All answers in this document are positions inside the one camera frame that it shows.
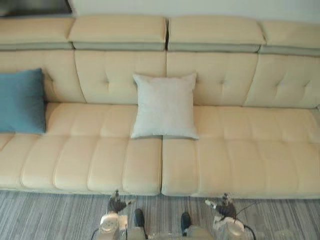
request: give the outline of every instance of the white pillow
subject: white pillow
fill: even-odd
[[[138,111],[132,138],[175,136],[198,139],[194,125],[196,74],[184,77],[133,75]]]

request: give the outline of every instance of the sofa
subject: sofa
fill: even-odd
[[[97,15],[0,32],[0,73],[41,68],[47,102],[45,134],[0,133],[0,189],[320,197],[319,24]],[[132,75],[194,72],[199,139],[131,138]]]

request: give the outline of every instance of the striped carpet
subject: striped carpet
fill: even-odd
[[[109,196],[64,195],[0,191],[0,240],[89,240],[105,214]],[[237,210],[256,200],[236,200]],[[258,200],[242,211],[238,218],[253,228],[257,239],[319,240],[320,200]],[[180,233],[180,216],[188,211],[195,225],[212,230],[214,210],[204,198],[138,197],[122,214],[145,213],[149,235]]]

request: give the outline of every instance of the black cable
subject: black cable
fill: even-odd
[[[246,206],[246,207],[242,208],[240,211],[238,211],[238,213],[235,215],[235,217],[237,217],[238,214],[241,213],[243,210],[245,210],[245,209],[247,209],[247,208],[249,208],[249,207],[251,207],[251,206],[253,206],[253,205],[256,205],[256,204],[258,204],[258,203],[259,203],[259,202],[256,201],[256,202],[250,204],[249,206]]]
[[[245,225],[245,224],[243,224],[243,226],[245,229],[249,229],[251,231],[252,236],[253,236],[253,240],[256,240],[256,235],[255,235],[254,231],[252,230],[252,228],[249,227],[248,225]]]
[[[94,236],[96,234],[96,232],[98,232],[99,228],[97,228],[96,230],[93,231],[92,236],[91,236],[91,240],[94,240]]]

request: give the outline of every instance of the headrest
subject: headrest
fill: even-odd
[[[72,17],[0,19],[0,50],[72,49]]]
[[[79,16],[69,40],[76,49],[162,51],[166,20],[145,15]]]
[[[320,56],[320,24],[266,20],[262,54]]]
[[[257,52],[265,40],[256,20],[231,16],[179,16],[169,20],[169,51]]]

